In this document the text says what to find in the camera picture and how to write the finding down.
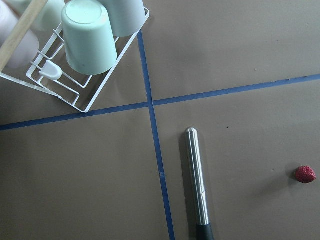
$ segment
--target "chrome cylinder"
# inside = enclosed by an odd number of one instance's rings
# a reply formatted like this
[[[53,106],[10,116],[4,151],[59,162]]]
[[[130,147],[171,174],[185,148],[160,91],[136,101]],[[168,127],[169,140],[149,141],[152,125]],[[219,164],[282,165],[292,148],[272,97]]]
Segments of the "chrome cylinder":
[[[195,200],[196,223],[198,225],[208,225],[210,220],[207,209],[206,189],[203,179],[198,132],[195,128],[189,127],[185,131],[185,135]]]

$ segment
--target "mint green cup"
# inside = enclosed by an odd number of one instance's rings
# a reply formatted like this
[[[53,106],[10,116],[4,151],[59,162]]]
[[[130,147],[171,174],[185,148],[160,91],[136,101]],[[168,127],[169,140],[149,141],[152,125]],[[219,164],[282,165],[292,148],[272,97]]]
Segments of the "mint green cup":
[[[143,0],[98,0],[107,9],[113,35],[130,36],[139,31],[146,21]]]
[[[96,0],[72,0],[62,10],[66,60],[84,75],[113,67],[117,50],[107,9]]]

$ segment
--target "black handle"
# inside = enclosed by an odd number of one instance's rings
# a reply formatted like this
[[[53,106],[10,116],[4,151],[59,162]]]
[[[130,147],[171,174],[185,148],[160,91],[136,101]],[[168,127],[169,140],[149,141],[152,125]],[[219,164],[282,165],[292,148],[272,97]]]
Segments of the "black handle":
[[[211,224],[196,225],[196,240],[215,240]]]

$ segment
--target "white cup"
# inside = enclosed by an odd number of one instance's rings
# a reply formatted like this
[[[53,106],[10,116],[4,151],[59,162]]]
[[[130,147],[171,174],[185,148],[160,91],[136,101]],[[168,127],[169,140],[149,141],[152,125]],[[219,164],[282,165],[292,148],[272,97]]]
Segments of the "white cup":
[[[18,21],[18,17],[14,12],[0,0],[0,46],[4,44]],[[35,58],[38,50],[39,40],[37,36],[29,30],[14,51],[6,67],[16,69],[27,65]]]
[[[112,32],[116,37],[127,37],[141,29],[146,13],[143,0],[98,0],[107,9]]]

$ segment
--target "white plastic clip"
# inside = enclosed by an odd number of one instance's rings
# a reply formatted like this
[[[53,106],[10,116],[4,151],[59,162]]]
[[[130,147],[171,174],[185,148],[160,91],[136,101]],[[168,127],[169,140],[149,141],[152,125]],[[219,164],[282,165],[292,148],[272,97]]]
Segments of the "white plastic clip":
[[[56,81],[62,76],[62,69],[57,64],[50,60],[46,60],[42,69],[40,69],[39,74],[47,79]]]

